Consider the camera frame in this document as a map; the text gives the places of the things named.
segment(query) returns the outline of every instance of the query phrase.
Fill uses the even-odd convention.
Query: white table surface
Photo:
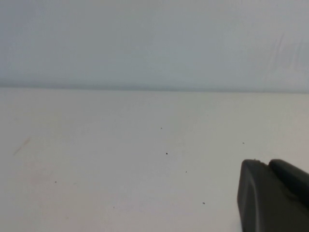
[[[309,95],[2,88],[0,230],[240,232],[241,162],[308,140]]]

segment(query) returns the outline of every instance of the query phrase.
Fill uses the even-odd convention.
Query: faint scratch
[[[281,44],[282,44],[283,38],[284,38],[284,33],[282,34],[282,36],[281,36],[281,38],[279,40],[279,44],[278,44],[277,49],[276,49],[275,60],[274,60],[274,64],[273,64],[273,69],[274,70],[278,66],[279,53],[280,53],[280,50],[281,50]]]
[[[300,53],[302,45],[303,45],[303,41],[301,40],[300,43],[298,44],[298,47],[297,47],[296,52],[295,52],[294,70],[296,70],[296,71],[298,69],[299,53]]]
[[[16,155],[18,152],[20,152],[20,150],[21,150],[24,146],[26,146],[29,142],[30,142],[30,137],[27,138],[27,139],[24,141],[24,143],[14,152],[13,155]]]

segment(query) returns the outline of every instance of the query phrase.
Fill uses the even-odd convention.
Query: black plastic object
[[[309,174],[279,160],[244,160],[238,207],[243,232],[309,232]]]

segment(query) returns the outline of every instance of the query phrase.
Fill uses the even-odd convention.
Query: gray wall
[[[309,2],[1,0],[0,86],[308,92]]]

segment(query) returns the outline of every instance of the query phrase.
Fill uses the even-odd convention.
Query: white surface
[[[1,0],[0,85],[308,92],[305,0]]]
[[[0,89],[0,229],[240,232],[244,159],[309,171],[308,102]]]

